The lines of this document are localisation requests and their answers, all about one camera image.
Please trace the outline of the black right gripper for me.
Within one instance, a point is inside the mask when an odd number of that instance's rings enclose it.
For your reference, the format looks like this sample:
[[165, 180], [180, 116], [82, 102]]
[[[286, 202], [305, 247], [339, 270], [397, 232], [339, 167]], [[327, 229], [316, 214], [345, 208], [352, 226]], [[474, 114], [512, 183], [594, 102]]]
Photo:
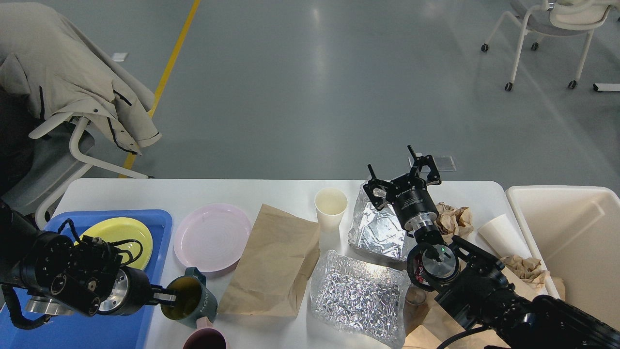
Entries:
[[[438, 211], [427, 190], [428, 185], [441, 185], [440, 172], [432, 155], [416, 155], [412, 145], [407, 149], [411, 155], [410, 172], [407, 176], [384, 180], [376, 176], [368, 164], [370, 178], [363, 190], [373, 207], [381, 211], [387, 206], [393, 210], [405, 231], [417, 231], [435, 224]], [[421, 170], [427, 168], [424, 179]]]

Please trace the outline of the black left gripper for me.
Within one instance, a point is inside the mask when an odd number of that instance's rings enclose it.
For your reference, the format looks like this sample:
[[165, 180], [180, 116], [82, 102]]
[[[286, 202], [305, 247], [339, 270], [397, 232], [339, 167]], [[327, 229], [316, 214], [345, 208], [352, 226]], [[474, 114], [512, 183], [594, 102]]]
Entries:
[[131, 267], [118, 270], [111, 294], [99, 306], [99, 314], [128, 316], [148, 305], [174, 306], [177, 291], [151, 286], [146, 272]]

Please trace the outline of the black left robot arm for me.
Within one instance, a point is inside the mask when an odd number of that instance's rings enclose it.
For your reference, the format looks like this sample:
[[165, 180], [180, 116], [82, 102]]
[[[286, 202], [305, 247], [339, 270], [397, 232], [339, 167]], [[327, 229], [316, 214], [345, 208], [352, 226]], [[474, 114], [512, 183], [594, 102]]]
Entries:
[[136, 239], [78, 236], [72, 219], [56, 232], [40, 230], [6, 203], [1, 204], [0, 238], [1, 291], [18, 329], [38, 328], [58, 312], [41, 311], [39, 318], [26, 318], [16, 288], [87, 317], [128, 316], [144, 306], [180, 303], [179, 291], [151, 284], [144, 271], [130, 267], [144, 247], [140, 244], [133, 254], [124, 245], [138, 243]]

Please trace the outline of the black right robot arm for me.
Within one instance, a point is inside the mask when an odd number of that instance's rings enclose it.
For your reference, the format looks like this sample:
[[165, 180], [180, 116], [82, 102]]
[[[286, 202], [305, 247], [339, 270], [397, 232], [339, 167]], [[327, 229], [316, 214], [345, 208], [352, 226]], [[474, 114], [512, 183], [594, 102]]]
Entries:
[[379, 179], [369, 166], [363, 185], [381, 211], [392, 206], [401, 228], [416, 241], [406, 258], [413, 285], [436, 291], [436, 302], [463, 331], [444, 340], [441, 349], [467, 336], [492, 330], [511, 349], [617, 349], [619, 331], [548, 295], [527, 300], [503, 274], [505, 265], [482, 248], [454, 237], [447, 244], [435, 224], [438, 210], [428, 192], [441, 178], [432, 155], [412, 156], [409, 172]]

